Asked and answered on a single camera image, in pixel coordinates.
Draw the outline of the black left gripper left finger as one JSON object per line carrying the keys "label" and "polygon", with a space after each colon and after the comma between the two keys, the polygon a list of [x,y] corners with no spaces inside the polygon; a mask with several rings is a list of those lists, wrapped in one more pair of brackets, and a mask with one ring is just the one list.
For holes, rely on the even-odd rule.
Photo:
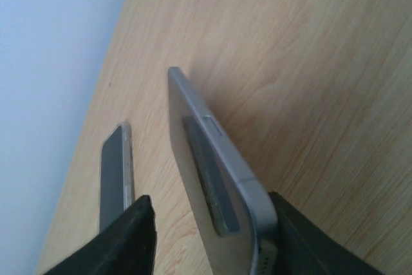
{"label": "black left gripper left finger", "polygon": [[149,275],[156,243],[151,198],[142,195],[107,229],[46,273]]}

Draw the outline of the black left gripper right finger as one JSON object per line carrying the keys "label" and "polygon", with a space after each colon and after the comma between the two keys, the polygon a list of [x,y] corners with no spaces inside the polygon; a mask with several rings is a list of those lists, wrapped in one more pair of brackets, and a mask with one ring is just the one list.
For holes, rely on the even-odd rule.
{"label": "black left gripper right finger", "polygon": [[273,274],[380,274],[339,245],[280,194],[269,196],[278,218]]}

